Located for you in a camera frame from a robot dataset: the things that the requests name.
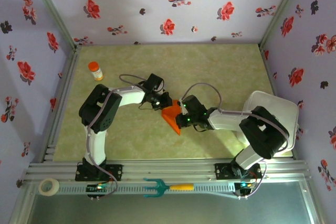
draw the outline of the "floor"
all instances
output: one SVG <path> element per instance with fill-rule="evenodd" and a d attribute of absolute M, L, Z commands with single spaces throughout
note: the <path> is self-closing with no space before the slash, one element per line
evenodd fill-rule
<path fill-rule="evenodd" d="M 88 63 L 97 61 L 104 79 L 95 81 Z M 241 110 L 255 90 L 272 93 L 257 44 L 245 45 L 132 45 L 83 47 L 54 161 L 80 161 L 86 150 L 86 136 L 78 111 L 93 88 L 102 83 L 111 88 L 126 87 L 122 73 L 148 78 L 154 73 L 165 80 L 173 99 L 180 98 L 194 83 L 208 82 L 223 97 L 223 109 Z M 207 107 L 217 106 L 215 91 L 196 86 L 190 92 Z M 138 105 L 120 107 L 106 138 L 108 159 L 232 158 L 245 146 L 227 130 L 196 132 L 182 129 L 178 136 L 161 118 L 160 111 L 139 110 Z"/>

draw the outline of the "tape roll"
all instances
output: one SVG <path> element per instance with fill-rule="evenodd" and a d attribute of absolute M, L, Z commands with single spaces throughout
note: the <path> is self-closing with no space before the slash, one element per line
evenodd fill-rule
<path fill-rule="evenodd" d="M 52 196 L 58 192 L 59 182 L 54 178 L 45 178 L 38 186 L 38 192 L 43 196 Z"/>

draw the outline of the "yellow handle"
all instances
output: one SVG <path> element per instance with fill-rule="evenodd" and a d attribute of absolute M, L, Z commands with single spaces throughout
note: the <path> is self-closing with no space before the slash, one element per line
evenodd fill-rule
<path fill-rule="evenodd" d="M 193 191 L 194 184 L 180 184 L 180 185 L 172 185 L 169 187 L 170 190 L 187 190 Z"/>

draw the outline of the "pill bottle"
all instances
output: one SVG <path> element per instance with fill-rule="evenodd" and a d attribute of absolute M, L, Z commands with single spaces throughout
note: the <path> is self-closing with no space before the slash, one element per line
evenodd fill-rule
<path fill-rule="evenodd" d="M 100 81 L 104 78 L 103 72 L 101 71 L 97 62 L 95 61 L 90 62 L 89 69 L 96 81 Z"/>

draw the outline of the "orange object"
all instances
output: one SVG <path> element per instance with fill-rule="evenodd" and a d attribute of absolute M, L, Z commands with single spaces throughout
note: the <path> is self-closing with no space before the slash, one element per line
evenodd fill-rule
<path fill-rule="evenodd" d="M 103 72 L 101 71 L 96 61 L 92 61 L 89 63 L 89 69 L 95 80 L 100 81 L 104 78 Z"/>
<path fill-rule="evenodd" d="M 166 122 L 173 128 L 173 130 L 180 135 L 181 129 L 179 129 L 176 123 L 176 116 L 181 114 L 182 110 L 180 106 L 177 104 L 178 100 L 173 100 L 173 106 L 164 108 L 161 112 L 161 116 L 166 120 Z"/>

